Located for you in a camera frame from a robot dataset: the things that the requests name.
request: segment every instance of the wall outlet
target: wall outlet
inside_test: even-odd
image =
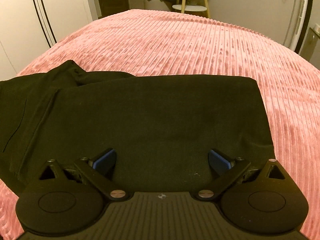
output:
[[[316,25],[313,27],[313,30],[320,35],[320,25],[316,23]]]

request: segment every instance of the white wall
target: white wall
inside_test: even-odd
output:
[[[204,5],[203,0],[196,0]],[[294,0],[208,0],[211,18],[260,32],[284,43]],[[129,0],[130,8],[143,9],[143,0]]]
[[[17,73],[11,65],[3,47],[0,43],[0,81],[14,78]]]

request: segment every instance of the wardrobe door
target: wardrobe door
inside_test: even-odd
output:
[[[42,1],[50,24],[49,28],[57,42],[92,22],[88,0]]]
[[[49,49],[49,44],[33,0],[0,0],[0,15],[0,41],[19,72]]]

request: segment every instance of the ribbed pink blanket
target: ribbed pink blanket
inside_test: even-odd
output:
[[[309,203],[301,232],[320,240],[320,71],[254,31],[203,17],[129,10],[90,23],[58,42],[19,75],[47,72],[68,59],[86,71],[136,76],[239,75],[258,82],[278,161]],[[0,234],[23,230],[18,197],[0,180]]]

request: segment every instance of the ribbed black plastic surface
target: ribbed black plastic surface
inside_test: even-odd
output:
[[[23,234],[19,239],[53,239]],[[282,236],[258,236],[228,223],[213,203],[193,199],[188,192],[141,193],[112,203],[100,220],[82,232],[55,237],[70,240],[306,240],[295,231]]]

